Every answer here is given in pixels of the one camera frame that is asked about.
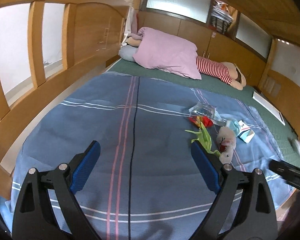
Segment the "paper cup with stripes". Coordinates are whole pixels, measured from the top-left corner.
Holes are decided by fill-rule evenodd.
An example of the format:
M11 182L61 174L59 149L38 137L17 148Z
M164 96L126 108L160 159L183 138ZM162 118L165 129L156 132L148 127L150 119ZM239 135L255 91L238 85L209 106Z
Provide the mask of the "paper cup with stripes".
M255 132L242 120L240 120L238 124L239 124L238 137L246 144L248 144L253 139Z

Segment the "green bed mat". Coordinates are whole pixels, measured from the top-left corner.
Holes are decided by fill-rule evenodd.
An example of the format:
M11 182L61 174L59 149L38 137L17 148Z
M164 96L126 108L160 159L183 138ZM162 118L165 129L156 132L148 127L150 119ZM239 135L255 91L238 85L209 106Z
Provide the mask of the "green bed mat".
M202 75L201 80L193 80L167 73L162 70L146 69L135 62L129 62L123 59L113 63L110 70L134 76L152 77L186 87L199 88L209 92L229 96L234 98L236 102L241 101L245 104L243 106L244 110L247 110L249 106L254 107L274 136L281 153L283 154L284 161L300 167L300 155L293 150L289 142L289 140L296 138L294 129L289 123L286 123L285 125L281 124L281 122L279 122L279 120L277 120L268 110L253 99L253 92L255 91L253 87L246 86L242 91L239 91L222 83L219 79L207 75Z

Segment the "crumpled white tissue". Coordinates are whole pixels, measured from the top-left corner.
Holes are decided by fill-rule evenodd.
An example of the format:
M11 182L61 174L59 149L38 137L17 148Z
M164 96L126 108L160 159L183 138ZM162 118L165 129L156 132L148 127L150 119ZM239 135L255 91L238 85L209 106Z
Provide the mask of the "crumpled white tissue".
M219 129L216 142L221 154L219 157L220 162L230 164L236 148L235 133L230 128L223 126Z

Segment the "white flat board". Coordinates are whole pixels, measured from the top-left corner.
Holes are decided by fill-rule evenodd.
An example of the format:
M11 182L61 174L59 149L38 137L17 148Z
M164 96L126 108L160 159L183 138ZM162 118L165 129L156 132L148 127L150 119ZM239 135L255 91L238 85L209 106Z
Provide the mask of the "white flat board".
M258 94L257 92L253 92L252 97L256 102L258 102L261 106L263 106L267 111L269 111L283 126L285 126L285 120L283 118L282 113L273 106L269 101L267 101L262 95Z

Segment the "light green wrapper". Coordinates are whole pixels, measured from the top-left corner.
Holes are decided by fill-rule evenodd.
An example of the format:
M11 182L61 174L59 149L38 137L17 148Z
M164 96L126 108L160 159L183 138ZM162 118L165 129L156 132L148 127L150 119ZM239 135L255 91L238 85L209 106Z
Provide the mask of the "light green wrapper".
M185 130L185 131L195 134L197 137L196 137L196 139L192 139L191 142L198 141L203 146L203 148L206 150L206 152L208 154L213 154L218 158L221 156L221 153L219 152L219 150L215 150L215 151L211 150L212 139L211 139L206 127L204 126L204 124L202 122L199 125L198 132L191 131L191 130Z

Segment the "blue striped blanket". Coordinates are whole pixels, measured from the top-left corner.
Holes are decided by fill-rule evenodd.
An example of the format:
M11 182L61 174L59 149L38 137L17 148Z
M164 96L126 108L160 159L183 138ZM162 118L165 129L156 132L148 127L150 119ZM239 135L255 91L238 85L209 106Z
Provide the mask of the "blue striped blanket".
M188 239L215 198L191 157L196 128L188 116L198 102L254 131L251 142L237 141L232 164L244 172L260 168L274 205L281 206L293 190L267 168L282 153L256 109L201 89L104 73L51 109L27 137L9 210L30 168L53 170L96 140L100 158L76 198L97 233L103 239Z

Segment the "red snack wrapper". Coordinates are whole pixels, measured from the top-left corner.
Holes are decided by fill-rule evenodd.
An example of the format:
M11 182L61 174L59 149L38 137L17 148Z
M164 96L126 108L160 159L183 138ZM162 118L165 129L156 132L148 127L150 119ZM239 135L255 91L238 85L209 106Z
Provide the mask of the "red snack wrapper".
M207 116L190 116L189 120L199 128L201 128L202 126L206 128L213 126L212 120L210 120Z

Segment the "clear plastic wrapper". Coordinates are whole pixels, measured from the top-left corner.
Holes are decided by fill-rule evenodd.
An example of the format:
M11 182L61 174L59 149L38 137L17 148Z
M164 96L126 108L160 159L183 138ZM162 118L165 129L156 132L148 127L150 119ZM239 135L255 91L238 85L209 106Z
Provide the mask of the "clear plastic wrapper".
M222 119L215 107L202 102L198 102L191 107L189 114L190 116L206 116L217 126L225 126L226 124L225 119Z

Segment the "striped plush doll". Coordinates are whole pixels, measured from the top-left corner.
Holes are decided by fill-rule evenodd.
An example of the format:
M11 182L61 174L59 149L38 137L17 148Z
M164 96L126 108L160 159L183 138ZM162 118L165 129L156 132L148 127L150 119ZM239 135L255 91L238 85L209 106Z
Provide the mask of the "striped plush doll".
M215 77L237 90L243 90L247 85L245 76L234 63L216 62L197 56L196 64L201 74Z

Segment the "light blue small pillow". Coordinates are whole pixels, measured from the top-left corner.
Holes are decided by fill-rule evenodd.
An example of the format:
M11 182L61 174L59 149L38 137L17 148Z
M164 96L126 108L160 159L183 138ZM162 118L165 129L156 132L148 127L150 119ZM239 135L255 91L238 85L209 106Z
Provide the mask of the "light blue small pillow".
M130 45L126 45L126 46L122 46L119 50L118 55L126 60L126 61L130 61L130 62L135 62L133 55L138 51L138 47L133 47Z

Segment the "stack of papers on shelf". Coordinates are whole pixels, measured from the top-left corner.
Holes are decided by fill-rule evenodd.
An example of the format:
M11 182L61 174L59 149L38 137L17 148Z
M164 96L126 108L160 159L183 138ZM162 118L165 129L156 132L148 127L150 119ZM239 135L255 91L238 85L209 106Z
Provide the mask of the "stack of papers on shelf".
M220 0L213 0L210 14L210 27L224 35L232 22L233 17L230 13L229 5Z

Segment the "pink pillow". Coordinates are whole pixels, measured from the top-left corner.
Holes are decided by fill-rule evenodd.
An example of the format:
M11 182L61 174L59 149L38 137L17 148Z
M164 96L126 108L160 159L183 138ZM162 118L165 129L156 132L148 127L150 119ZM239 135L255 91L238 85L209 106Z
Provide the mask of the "pink pillow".
M138 35L142 41L133 55L137 64L194 80L202 79L196 65L198 54L194 43L149 27L142 27Z

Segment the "wooden bunk bed frame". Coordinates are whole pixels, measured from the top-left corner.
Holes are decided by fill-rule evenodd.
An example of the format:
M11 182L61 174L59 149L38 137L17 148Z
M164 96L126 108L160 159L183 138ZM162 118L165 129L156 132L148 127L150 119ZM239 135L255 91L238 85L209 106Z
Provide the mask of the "wooden bunk bed frame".
M129 10L125 0L0 0L0 196L11 197L14 142L71 85L104 72Z

